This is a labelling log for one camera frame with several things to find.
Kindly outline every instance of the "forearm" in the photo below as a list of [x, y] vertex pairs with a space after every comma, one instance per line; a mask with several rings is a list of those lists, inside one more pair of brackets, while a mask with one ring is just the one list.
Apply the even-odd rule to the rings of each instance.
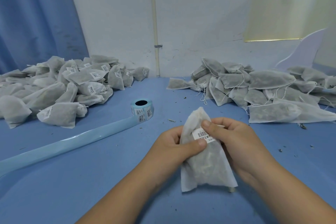
[[148, 170], [140, 163], [111, 189], [77, 224], [131, 224], [155, 191]]
[[280, 164], [261, 171], [257, 180], [253, 187], [280, 223], [336, 223], [336, 211]]

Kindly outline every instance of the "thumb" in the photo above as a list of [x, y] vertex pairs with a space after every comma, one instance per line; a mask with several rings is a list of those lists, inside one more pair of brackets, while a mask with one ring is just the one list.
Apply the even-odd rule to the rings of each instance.
[[227, 130], [225, 128], [221, 128], [220, 126], [217, 126], [216, 124], [204, 120], [202, 122], [202, 128], [207, 132], [210, 136], [212, 136], [215, 139], [221, 140], [222, 142], [226, 143], [229, 140], [229, 136], [231, 134], [230, 130]]
[[180, 156], [183, 158], [182, 161], [185, 161], [187, 158], [195, 156], [203, 151], [207, 147], [207, 142], [205, 139], [197, 139], [192, 142], [181, 144], [179, 146], [181, 154]]

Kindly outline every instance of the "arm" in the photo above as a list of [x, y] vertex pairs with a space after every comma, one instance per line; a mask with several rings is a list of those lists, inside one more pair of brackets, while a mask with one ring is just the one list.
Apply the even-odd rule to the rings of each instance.
[[149, 197], [182, 162], [206, 148], [204, 139], [178, 145], [182, 128], [172, 128], [162, 133], [145, 158], [77, 224], [134, 223]]
[[203, 129], [224, 143], [235, 172], [258, 192], [280, 223], [336, 223], [336, 210], [284, 169], [252, 128], [228, 118], [212, 122], [204, 121]]

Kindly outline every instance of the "blue tabletop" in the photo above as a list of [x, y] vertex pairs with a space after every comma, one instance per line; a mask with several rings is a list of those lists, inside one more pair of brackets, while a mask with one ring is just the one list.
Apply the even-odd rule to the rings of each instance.
[[[248, 123], [245, 111], [229, 103], [204, 105], [191, 90], [166, 90], [168, 78], [135, 82], [103, 105], [88, 108], [73, 129], [30, 120], [9, 129], [0, 120], [0, 160], [131, 116], [130, 103], [153, 100], [149, 121], [90, 145], [0, 178], [0, 223], [74, 223], [131, 171], [165, 130], [183, 125], [202, 106], [210, 117]], [[336, 208], [335, 124], [251, 124], [271, 154]], [[145, 206], [138, 223], [276, 223], [258, 195], [238, 177], [237, 192], [201, 186], [181, 193], [179, 170]]]

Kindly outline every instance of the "left hand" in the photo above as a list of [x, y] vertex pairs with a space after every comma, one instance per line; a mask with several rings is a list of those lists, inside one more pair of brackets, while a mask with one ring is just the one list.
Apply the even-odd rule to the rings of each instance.
[[144, 175], [151, 178], [153, 186], [158, 189], [185, 161], [200, 153], [207, 147], [204, 139], [187, 144], [179, 144], [183, 126], [163, 132], [141, 161]]

